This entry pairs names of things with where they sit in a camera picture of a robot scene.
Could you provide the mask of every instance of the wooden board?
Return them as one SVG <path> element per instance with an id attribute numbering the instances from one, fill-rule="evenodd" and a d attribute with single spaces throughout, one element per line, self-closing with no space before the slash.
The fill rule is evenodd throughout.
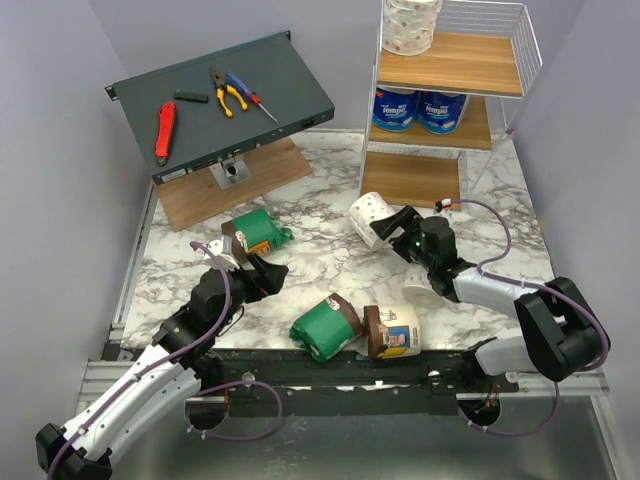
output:
<path id="1" fill-rule="evenodd" d="M 311 166 L 290 138 L 245 154 L 251 178 L 220 189 L 209 168 L 156 185 L 171 228 L 183 230 L 236 205 L 311 173 Z"/>
<path id="2" fill-rule="evenodd" d="M 378 83 L 522 96 L 511 39 L 466 33 L 436 32 L 431 48 L 411 57 L 382 50 Z"/>
<path id="3" fill-rule="evenodd" d="M 458 162 L 449 158 L 369 152 L 362 195 L 378 192 L 392 205 L 432 207 L 443 198 L 460 198 Z"/>
<path id="4" fill-rule="evenodd" d="M 469 100 L 467 111 L 462 122 L 453 133 L 436 135 L 431 133 L 416 120 L 404 132 L 389 132 L 371 125 L 369 140 L 386 143 L 402 143 L 436 147 L 473 148 L 491 150 L 491 131 L 484 97 L 473 96 Z"/>

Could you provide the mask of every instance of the screw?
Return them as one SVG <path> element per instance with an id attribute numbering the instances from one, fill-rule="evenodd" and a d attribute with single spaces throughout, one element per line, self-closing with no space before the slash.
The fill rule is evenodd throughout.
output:
<path id="1" fill-rule="evenodd" d="M 242 374 L 242 381 L 243 382 L 255 382 L 256 381 L 256 376 L 251 372 L 245 372 L 245 373 Z"/>

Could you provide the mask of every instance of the blue paper towel package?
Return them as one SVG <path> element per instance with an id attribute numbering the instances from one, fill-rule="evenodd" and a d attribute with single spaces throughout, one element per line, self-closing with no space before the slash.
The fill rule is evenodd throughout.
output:
<path id="1" fill-rule="evenodd" d="M 420 92 L 377 88 L 373 105 L 373 123 L 385 130 L 401 132 L 416 118 Z"/>
<path id="2" fill-rule="evenodd" d="M 469 95 L 422 92 L 418 122 L 431 133 L 451 133 L 462 121 L 469 98 Z"/>

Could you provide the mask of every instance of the metal bracket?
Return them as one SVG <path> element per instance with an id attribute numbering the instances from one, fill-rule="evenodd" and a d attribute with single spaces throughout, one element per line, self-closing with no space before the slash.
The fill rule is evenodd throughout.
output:
<path id="1" fill-rule="evenodd" d="M 251 171 L 244 163 L 244 156 L 225 159 L 209 167 L 221 190 L 229 188 L 251 177 Z"/>
<path id="2" fill-rule="evenodd" d="M 104 87 L 105 92 L 109 95 L 109 98 L 112 102 L 115 102 L 118 99 L 118 94 L 116 90 L 113 88 L 113 85 L 109 85 L 108 87 Z"/>

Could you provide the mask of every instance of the black tool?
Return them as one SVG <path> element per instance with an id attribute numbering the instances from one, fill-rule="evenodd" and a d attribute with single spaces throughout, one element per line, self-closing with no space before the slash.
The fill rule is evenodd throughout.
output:
<path id="1" fill-rule="evenodd" d="M 184 100 L 185 102 L 209 103 L 209 95 L 200 92 L 183 92 L 176 90 L 173 94 L 176 100 Z"/>

